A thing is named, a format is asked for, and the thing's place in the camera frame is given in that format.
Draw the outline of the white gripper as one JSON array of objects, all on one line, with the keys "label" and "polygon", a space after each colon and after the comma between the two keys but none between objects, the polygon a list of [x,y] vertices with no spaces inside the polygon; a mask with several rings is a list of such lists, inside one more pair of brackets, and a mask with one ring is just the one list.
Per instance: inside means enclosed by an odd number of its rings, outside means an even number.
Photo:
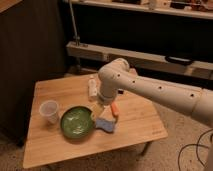
[{"label": "white gripper", "polygon": [[105,110],[106,106],[109,106],[113,102],[112,99],[98,98],[91,107],[91,118],[98,118]]}]

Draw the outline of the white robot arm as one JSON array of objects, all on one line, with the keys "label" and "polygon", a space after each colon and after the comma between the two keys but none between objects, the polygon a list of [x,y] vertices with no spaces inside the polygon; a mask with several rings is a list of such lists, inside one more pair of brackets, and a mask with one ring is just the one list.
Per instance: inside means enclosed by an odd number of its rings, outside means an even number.
[{"label": "white robot arm", "polygon": [[213,90],[134,75],[123,58],[115,59],[98,71],[100,87],[92,107],[95,120],[117,96],[129,91],[213,128]]}]

